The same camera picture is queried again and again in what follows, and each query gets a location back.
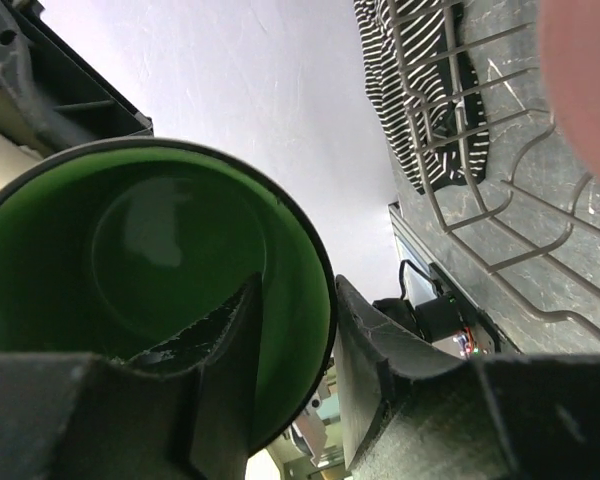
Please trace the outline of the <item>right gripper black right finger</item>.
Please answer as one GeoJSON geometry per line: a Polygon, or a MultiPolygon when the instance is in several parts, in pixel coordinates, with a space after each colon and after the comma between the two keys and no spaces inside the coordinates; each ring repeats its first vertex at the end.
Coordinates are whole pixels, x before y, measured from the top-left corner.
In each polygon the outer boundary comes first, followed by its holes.
{"type": "Polygon", "coordinates": [[[600,355],[462,360],[335,281],[344,456],[357,479],[600,479],[600,355]]]}

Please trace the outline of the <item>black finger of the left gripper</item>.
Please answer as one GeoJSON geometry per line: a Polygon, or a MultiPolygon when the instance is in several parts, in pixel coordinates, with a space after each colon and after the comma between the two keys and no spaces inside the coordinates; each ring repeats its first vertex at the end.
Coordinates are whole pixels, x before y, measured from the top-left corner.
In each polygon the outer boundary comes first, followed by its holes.
{"type": "Polygon", "coordinates": [[[0,131],[59,152],[93,141],[151,136],[152,120],[41,18],[38,1],[0,1],[0,131]]]}

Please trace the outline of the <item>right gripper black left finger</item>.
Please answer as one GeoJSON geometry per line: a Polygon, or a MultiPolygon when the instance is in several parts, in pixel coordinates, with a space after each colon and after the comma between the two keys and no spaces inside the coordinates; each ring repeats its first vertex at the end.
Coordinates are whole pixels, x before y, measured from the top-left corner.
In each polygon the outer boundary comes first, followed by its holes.
{"type": "Polygon", "coordinates": [[[252,275],[126,364],[0,353],[0,479],[242,478],[262,323],[252,275]]]}

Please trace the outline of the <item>christmas mug green inside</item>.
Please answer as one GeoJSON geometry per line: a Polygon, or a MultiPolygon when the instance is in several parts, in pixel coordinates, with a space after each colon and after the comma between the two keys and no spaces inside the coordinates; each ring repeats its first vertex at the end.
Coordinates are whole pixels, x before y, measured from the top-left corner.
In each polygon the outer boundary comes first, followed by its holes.
{"type": "Polygon", "coordinates": [[[298,204],[231,155],[154,137],[65,150],[0,189],[0,352],[129,360],[255,274],[256,451],[306,405],[336,331],[333,270],[298,204]]]}

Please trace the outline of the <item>grey wire dish rack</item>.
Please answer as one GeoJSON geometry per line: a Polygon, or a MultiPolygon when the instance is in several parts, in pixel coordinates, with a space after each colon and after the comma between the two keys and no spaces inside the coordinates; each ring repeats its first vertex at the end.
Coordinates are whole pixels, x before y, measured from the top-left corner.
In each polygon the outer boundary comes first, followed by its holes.
{"type": "Polygon", "coordinates": [[[547,102],[533,1],[382,1],[409,243],[518,349],[600,353],[600,181],[547,102]]]}

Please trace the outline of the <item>salmon pink plastic cup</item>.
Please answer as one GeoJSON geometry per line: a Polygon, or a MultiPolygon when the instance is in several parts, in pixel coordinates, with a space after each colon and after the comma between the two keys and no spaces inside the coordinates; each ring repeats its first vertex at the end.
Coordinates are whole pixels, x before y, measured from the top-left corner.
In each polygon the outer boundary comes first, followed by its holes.
{"type": "Polygon", "coordinates": [[[600,0],[544,0],[540,68],[558,126],[600,181],[600,0]]]}

